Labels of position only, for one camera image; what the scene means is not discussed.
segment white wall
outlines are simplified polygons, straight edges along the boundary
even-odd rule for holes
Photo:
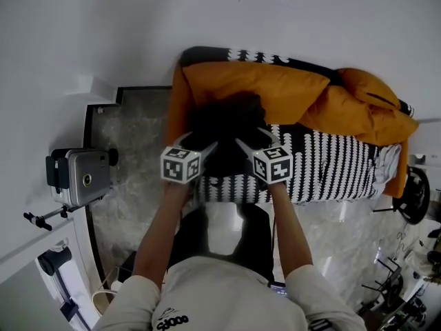
[[[44,156],[80,146],[80,76],[169,85],[195,45],[247,48],[381,76],[416,107],[441,108],[441,0],[0,0],[0,260],[55,209]]]
[[[85,68],[118,86],[169,85],[191,46],[272,52],[384,79],[416,107],[441,110],[441,0],[84,0]]]
[[[431,154],[441,156],[441,120],[434,119],[420,124],[409,141],[409,153],[425,154],[427,164],[441,166],[441,159],[429,158]]]
[[[2,331],[72,331],[33,262],[0,284],[0,296]]]

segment floor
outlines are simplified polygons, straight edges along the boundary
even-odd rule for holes
[[[118,165],[111,169],[111,192],[91,207],[106,274],[137,249],[156,212],[162,194],[158,165],[169,98],[169,90],[125,91],[121,107],[106,107],[93,115],[92,145],[115,147],[120,154]],[[420,227],[405,225],[397,212],[373,213],[373,207],[390,205],[386,197],[380,201],[295,206],[314,264],[354,309],[360,307],[361,301],[376,296],[362,288],[362,283],[375,285],[375,279],[384,278],[386,269],[376,259],[398,255],[397,262],[402,263],[404,250],[415,244],[420,234]],[[272,222],[271,204],[261,207]],[[241,221],[236,206],[213,203],[207,212],[211,251],[231,253],[240,239]],[[405,235],[398,249],[397,234],[403,229]],[[277,245],[274,276],[283,281]]]

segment black fabric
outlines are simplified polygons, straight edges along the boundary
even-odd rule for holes
[[[268,214],[252,204],[242,205],[238,209],[243,218],[242,237],[233,254],[220,255],[209,251],[208,218],[204,209],[199,208],[182,220],[181,228],[174,237],[169,268],[190,257],[203,256],[235,263],[253,270],[270,282],[274,281]]]
[[[235,142],[236,137],[256,150],[271,145],[271,139],[258,130],[268,128],[265,110],[256,94],[235,94],[197,109],[189,115],[188,128],[193,133],[181,141],[184,148],[203,150],[218,142],[216,151],[205,161],[205,175],[209,177],[252,172],[246,154]]]
[[[385,99],[385,98],[383,98],[383,97],[380,97],[380,96],[377,95],[377,94],[369,93],[369,92],[366,92],[366,94],[367,94],[368,96],[371,96],[371,97],[375,98],[375,99],[378,99],[379,101],[385,102],[385,103],[389,104],[390,106],[393,106],[393,107],[395,106],[395,104],[393,104],[390,100]]]
[[[196,46],[184,50],[179,64],[182,68],[185,68],[197,63],[233,60],[270,63],[278,66],[310,71],[327,77],[329,79],[330,86],[343,86],[343,81],[338,72],[335,70],[315,65],[313,63],[307,63],[305,61],[279,57],[278,55],[266,54],[263,52],[252,52],[249,50]]]
[[[415,109],[413,109],[412,106],[410,106],[408,103],[402,101],[401,99],[398,99],[398,100],[400,101],[401,113],[405,113],[406,115],[413,117],[413,113],[415,112]]]

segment black cable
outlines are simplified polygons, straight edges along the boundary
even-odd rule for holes
[[[273,219],[273,237],[271,239],[271,253],[274,255],[274,243],[276,240],[276,216]]]
[[[428,247],[426,247],[426,245],[421,241],[421,239],[418,239],[420,246],[428,251],[430,251],[430,249]]]
[[[399,242],[398,242],[398,247],[395,250],[395,257],[393,258],[394,261],[396,261],[397,258],[398,258],[398,251],[400,250],[400,248],[401,248],[402,252],[406,252],[406,250],[404,248],[404,244],[402,243],[402,241],[406,237],[405,230],[406,230],[407,225],[408,225],[408,223],[406,222],[406,224],[404,225],[403,229],[397,233],[397,240],[399,240]]]

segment orange pillow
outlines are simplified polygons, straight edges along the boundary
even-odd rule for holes
[[[357,140],[377,146],[388,146],[407,140],[418,129],[418,123],[399,110],[369,106],[373,131],[356,136]]]
[[[326,87],[299,122],[312,130],[345,136],[373,129],[369,106],[352,97],[341,86]]]
[[[339,69],[346,89],[355,98],[386,109],[400,109],[400,101],[378,77],[358,69]]]
[[[167,114],[167,132],[165,144],[170,146],[182,134],[187,132],[187,118],[196,107],[187,80],[179,65],[176,65],[173,75],[172,96]]]
[[[198,107],[253,92],[260,96],[266,122],[282,125],[297,123],[329,83],[319,74],[264,63],[199,63],[183,72]]]

